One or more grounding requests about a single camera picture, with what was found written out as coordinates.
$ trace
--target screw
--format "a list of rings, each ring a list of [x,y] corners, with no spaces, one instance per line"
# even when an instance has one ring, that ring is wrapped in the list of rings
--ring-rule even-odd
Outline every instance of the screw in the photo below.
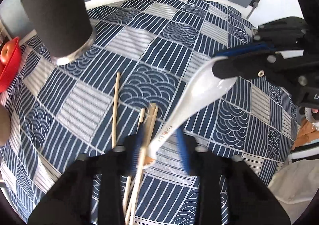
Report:
[[[197,152],[199,152],[199,153],[204,153],[204,152],[207,152],[207,151],[208,151],[207,148],[202,147],[202,146],[197,146],[197,147],[195,148],[195,150],[196,150]]]
[[[258,33],[258,28],[252,27],[251,31],[253,32],[253,35],[256,35]]]
[[[258,76],[259,77],[263,77],[265,75],[265,71],[264,70],[260,70],[259,72],[258,72]]]
[[[269,63],[275,63],[276,60],[277,60],[277,58],[276,58],[274,55],[269,55],[269,56],[267,56],[267,61],[268,61]]]
[[[241,158],[240,155],[233,155],[233,156],[232,156],[232,160],[233,160],[234,162],[243,161],[243,159]]]
[[[115,148],[113,148],[114,152],[123,152],[125,151],[125,147],[124,146],[116,146]]]
[[[254,40],[256,40],[256,41],[258,41],[260,39],[261,39],[261,37],[259,35],[254,36]]]
[[[298,83],[301,85],[301,86],[306,86],[307,83],[308,83],[308,80],[305,76],[301,75],[298,77]]]

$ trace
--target black paper cup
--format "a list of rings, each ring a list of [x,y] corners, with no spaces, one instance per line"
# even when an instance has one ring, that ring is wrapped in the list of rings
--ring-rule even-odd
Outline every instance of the black paper cup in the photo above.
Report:
[[[84,0],[21,0],[21,3],[54,63],[63,65],[75,60],[95,41],[96,31],[90,24]]]

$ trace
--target red apple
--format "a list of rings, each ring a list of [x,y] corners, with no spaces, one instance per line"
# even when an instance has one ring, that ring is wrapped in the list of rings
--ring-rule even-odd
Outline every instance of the red apple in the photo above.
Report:
[[[3,70],[4,70],[4,65],[2,63],[0,63],[0,76],[1,76],[1,74],[3,72]]]
[[[13,39],[8,41],[6,44],[4,44],[0,54],[0,61],[4,65],[6,65],[9,62],[12,56],[12,53],[14,51],[15,45],[16,45],[16,41]]]

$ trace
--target blue striped tablecloth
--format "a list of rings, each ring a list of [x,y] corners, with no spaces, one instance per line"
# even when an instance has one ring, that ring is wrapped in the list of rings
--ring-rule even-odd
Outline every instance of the blue striped tablecloth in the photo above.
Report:
[[[21,217],[30,213],[79,153],[111,148],[115,76],[121,75],[117,137],[136,131],[139,109],[160,108],[154,134],[194,72],[222,49],[250,42],[252,25],[236,9],[204,0],[129,0],[88,11],[97,39],[75,62],[54,65],[38,36],[23,46],[20,70],[0,102],[12,132],[0,148],[1,173]],[[238,77],[221,99],[183,128],[217,155],[240,154],[268,184],[296,138],[296,106],[264,78]],[[122,178],[124,190],[125,178]],[[182,169],[172,136],[141,183],[135,222],[193,224],[199,180]],[[97,223],[99,178],[92,195]],[[221,177],[223,224],[227,187]]]

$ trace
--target white spoon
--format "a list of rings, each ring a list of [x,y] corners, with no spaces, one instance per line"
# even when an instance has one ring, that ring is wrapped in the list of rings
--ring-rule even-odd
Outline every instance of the white spoon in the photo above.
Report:
[[[205,106],[221,98],[234,85],[237,80],[236,77],[219,79],[214,76],[212,71],[212,66],[216,61],[226,58],[226,56],[212,58],[201,66],[190,79],[167,122],[149,144],[148,157],[145,160],[144,168],[154,164],[157,150],[184,121]]]

